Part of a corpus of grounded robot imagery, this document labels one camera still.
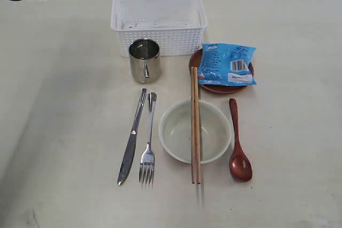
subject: basket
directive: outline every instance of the basket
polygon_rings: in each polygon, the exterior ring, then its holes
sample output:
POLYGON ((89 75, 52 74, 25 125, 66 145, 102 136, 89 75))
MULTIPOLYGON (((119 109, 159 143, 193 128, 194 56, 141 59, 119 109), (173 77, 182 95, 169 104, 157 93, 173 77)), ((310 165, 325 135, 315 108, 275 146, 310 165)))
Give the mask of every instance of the basket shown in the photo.
POLYGON ((161 56, 193 54, 206 26, 202 0, 113 0, 111 27, 124 57, 139 38, 158 42, 161 56))

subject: stainless steel cup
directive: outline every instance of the stainless steel cup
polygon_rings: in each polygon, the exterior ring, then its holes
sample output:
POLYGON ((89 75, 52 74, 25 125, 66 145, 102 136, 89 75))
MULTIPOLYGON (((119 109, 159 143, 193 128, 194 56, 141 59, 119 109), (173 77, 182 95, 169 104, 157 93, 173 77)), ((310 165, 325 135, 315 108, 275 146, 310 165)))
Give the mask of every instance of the stainless steel cup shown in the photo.
POLYGON ((160 75, 160 51, 156 41, 140 38, 129 46, 130 71, 135 81, 150 83, 160 75))

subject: wooden chopstick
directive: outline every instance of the wooden chopstick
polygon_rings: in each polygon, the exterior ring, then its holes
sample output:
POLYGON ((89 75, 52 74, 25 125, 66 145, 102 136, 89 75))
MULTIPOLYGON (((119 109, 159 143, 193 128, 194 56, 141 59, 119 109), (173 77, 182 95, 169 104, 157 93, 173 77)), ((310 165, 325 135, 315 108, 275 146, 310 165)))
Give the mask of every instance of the wooden chopstick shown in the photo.
POLYGON ((193 82, 193 67, 190 68, 191 77, 191 181, 196 179, 196 154, 195 154, 195 84, 193 82))
POLYGON ((200 154, 200 127, 199 127, 199 104, 198 104, 198 77, 197 67, 193 68, 194 102, 195 102, 195 159, 197 184, 201 183, 201 154, 200 154))

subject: table knife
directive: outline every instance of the table knife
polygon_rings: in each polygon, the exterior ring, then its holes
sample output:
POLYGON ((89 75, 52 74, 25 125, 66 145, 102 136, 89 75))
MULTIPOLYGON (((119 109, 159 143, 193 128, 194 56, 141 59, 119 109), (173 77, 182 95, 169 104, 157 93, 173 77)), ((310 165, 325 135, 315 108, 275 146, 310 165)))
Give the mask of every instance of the table knife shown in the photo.
POLYGON ((130 168, 132 166, 134 153, 135 153, 135 145, 137 142, 138 126, 139 126, 141 113, 143 112, 145 98, 146 98, 146 88, 143 88, 141 95, 140 95, 138 107, 135 112, 134 122, 133 122, 133 126, 132 126, 129 139, 127 142, 125 154, 123 155, 120 172, 118 176, 118 181, 117 181, 118 185, 121 185, 126 180, 130 172, 130 168))

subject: barcode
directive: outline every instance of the barcode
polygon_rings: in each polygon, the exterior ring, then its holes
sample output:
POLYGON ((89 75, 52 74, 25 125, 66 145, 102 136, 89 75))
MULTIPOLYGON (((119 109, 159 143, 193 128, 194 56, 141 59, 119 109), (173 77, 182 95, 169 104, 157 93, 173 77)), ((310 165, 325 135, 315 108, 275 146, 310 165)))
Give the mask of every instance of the barcode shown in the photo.
POLYGON ((248 70, 247 64, 243 60, 231 61, 230 69, 233 72, 241 72, 243 70, 248 70))

